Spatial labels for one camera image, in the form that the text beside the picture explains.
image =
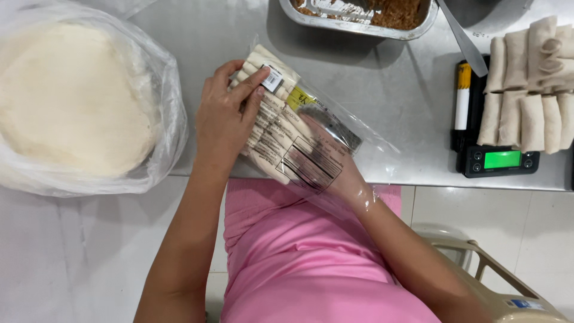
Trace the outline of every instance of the woman's left hand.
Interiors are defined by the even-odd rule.
[[[205,80],[201,105],[197,111],[197,157],[195,163],[208,166],[228,176],[235,159],[253,131],[255,116],[265,89],[261,82],[269,76],[265,67],[227,91],[229,77],[243,66],[243,60],[232,60],[219,67]],[[241,111],[241,103],[246,100]]]

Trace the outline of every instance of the digital kitchen scale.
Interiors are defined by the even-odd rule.
[[[485,56],[488,66],[490,56]],[[493,147],[476,144],[484,110],[486,76],[479,78],[474,72],[470,81],[468,119],[466,130],[451,131],[451,149],[456,151],[456,170],[467,178],[533,174],[540,163],[539,152],[521,153],[512,147]]]

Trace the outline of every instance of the person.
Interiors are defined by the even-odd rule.
[[[230,61],[205,80],[193,171],[134,322],[205,321],[220,204],[269,75],[262,68],[228,92],[242,64]],[[331,192],[354,219],[295,203],[244,225],[226,245],[230,279],[221,322],[491,322],[439,253],[372,197],[354,163],[344,173]]]

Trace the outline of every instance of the pink shirt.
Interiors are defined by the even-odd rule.
[[[229,257],[222,322],[437,322],[397,286],[356,218],[306,202],[274,211]]]

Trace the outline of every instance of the metal bowl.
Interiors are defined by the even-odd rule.
[[[422,23],[411,30],[400,30],[370,25],[373,17],[372,10],[365,10],[363,9],[364,6],[355,5],[348,1],[337,0],[331,3],[331,0],[305,0],[304,6],[322,17],[300,13],[293,7],[291,1],[280,0],[279,2],[287,16],[300,25],[399,40],[412,40],[421,37],[435,23],[439,11],[439,6],[434,0],[422,0],[418,12],[421,18],[424,17]],[[327,15],[336,15],[340,19],[330,19],[327,18]]]

